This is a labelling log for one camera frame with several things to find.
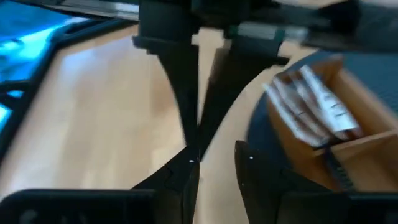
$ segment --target black mount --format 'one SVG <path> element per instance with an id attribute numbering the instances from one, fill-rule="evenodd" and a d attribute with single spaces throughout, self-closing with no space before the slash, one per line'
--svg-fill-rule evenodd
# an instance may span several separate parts
<path id="1" fill-rule="evenodd" d="M 144 1 L 139 17 L 139 35 L 133 38 L 134 45 L 158 56 L 180 110 L 185 142 L 198 146 L 201 160 L 243 88 L 264 69 L 289 61 L 277 56 L 282 40 L 239 36 L 231 39 L 230 47 L 216 51 L 203 114 L 197 125 L 199 49 L 191 41 L 199 26 L 182 6 L 157 1 Z"/>

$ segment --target white paper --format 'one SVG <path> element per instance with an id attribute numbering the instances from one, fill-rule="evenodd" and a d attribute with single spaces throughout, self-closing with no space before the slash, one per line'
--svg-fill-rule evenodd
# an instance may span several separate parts
<path id="1" fill-rule="evenodd" d="M 279 94 L 274 87 L 266 84 L 264 84 L 263 87 L 267 92 L 272 104 L 279 113 L 279 116 L 282 118 L 287 127 L 293 132 L 294 136 L 297 139 L 311 145 L 312 147 L 321 146 L 322 140 L 301 127 L 301 124 L 297 122 L 295 117 L 288 111 L 283 102 L 281 102 Z"/>
<path id="2" fill-rule="evenodd" d="M 327 126 L 331 128 L 338 138 L 348 140 L 345 131 L 358 130 L 359 124 L 346 106 L 315 76 L 310 67 L 305 65 L 300 71 L 310 89 L 314 92 L 321 115 L 324 117 Z"/>
<path id="3" fill-rule="evenodd" d="M 300 95 L 276 77 L 273 82 L 284 103 L 293 112 L 293 114 L 301 119 L 301 121 L 306 124 L 313 133 L 320 136 L 324 141 L 329 141 L 332 136 L 318 124 L 317 120 L 313 119 L 310 114 L 308 114 L 308 112 L 311 113 L 311 111 L 307 108 Z"/>

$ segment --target wooden box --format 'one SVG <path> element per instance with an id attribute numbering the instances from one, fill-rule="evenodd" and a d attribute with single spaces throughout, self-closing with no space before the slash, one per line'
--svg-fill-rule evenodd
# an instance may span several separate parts
<path id="1" fill-rule="evenodd" d="M 335 145 L 333 153 L 360 191 L 398 191 L 398 119 L 395 114 L 361 84 L 349 71 L 343 69 L 342 57 L 311 66 L 326 86 L 346 105 L 363 129 L 365 136 L 351 142 Z M 292 72 L 302 78 L 300 72 Z M 286 73 L 277 75 L 290 83 Z M 270 99 L 267 107 L 273 128 L 294 170 L 329 189 L 340 191 L 335 179 L 323 161 L 323 149 L 314 150 L 296 139 L 281 120 Z"/>

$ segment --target paper packet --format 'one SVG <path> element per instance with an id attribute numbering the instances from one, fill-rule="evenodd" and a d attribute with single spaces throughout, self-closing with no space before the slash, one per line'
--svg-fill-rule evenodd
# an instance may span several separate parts
<path id="1" fill-rule="evenodd" d="M 341 140 L 349 140 L 349 132 L 352 132 L 355 138 L 362 137 L 363 132 L 353 115 L 333 92 L 318 79 L 311 68 L 305 65 L 300 69 L 300 72 L 316 99 L 319 109 L 314 110 L 315 116 L 318 113 L 318 116 L 325 122 L 325 126 Z"/>
<path id="2" fill-rule="evenodd" d="M 273 79 L 273 84 L 277 88 L 282 101 L 287 105 L 294 116 L 298 117 L 298 119 L 313 133 L 319 136 L 323 142 L 329 142 L 333 138 L 333 135 L 320 125 L 320 121 L 313 117 L 312 112 L 297 91 L 287 86 L 277 77 Z"/>
<path id="3" fill-rule="evenodd" d="M 293 135 L 312 147 L 320 147 L 323 144 L 322 139 L 316 134 L 313 134 L 307 127 L 299 122 L 299 120 L 284 105 L 278 91 L 272 85 L 263 84 L 263 87 L 272 104 L 275 106 L 275 109 L 279 113 L 279 116 L 293 132 Z"/>

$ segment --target light wood surface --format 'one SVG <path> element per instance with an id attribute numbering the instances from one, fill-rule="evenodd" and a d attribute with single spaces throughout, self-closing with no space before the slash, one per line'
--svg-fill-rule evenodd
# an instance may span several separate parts
<path id="1" fill-rule="evenodd" d="M 0 170 L 0 196 L 21 189 L 130 189 L 183 149 L 178 109 L 154 56 L 133 47 L 130 27 L 59 51 Z M 200 110 L 222 35 L 202 30 Z M 285 43 L 289 64 L 312 53 Z M 263 90 L 262 72 L 240 94 L 201 163 L 195 223 L 247 223 L 234 166 Z"/>

